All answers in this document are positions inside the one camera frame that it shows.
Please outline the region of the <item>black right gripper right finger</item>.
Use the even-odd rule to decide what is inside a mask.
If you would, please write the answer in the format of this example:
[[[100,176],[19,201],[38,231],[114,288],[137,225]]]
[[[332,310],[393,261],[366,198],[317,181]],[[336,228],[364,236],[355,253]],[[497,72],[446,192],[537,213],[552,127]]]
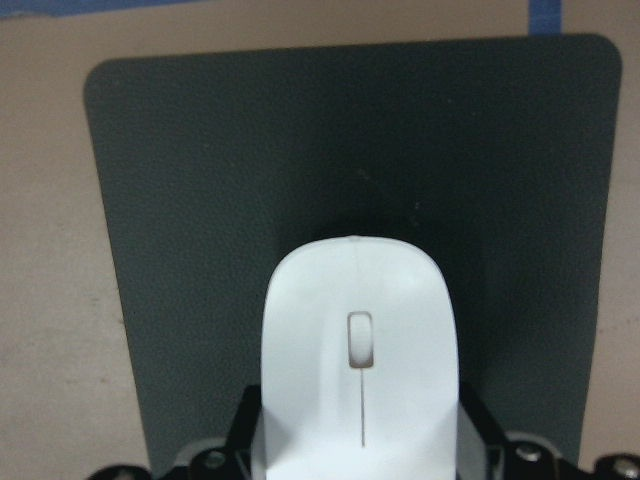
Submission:
[[[459,479],[558,479],[558,460],[542,443],[509,437],[466,382],[460,384],[457,432]]]

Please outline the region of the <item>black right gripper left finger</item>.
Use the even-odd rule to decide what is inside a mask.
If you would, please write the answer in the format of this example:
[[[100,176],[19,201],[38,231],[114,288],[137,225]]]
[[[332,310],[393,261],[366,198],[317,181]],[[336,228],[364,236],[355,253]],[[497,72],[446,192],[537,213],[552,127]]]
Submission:
[[[260,412],[260,386],[250,385],[242,394],[227,434],[182,447],[169,478],[251,479],[250,450]]]

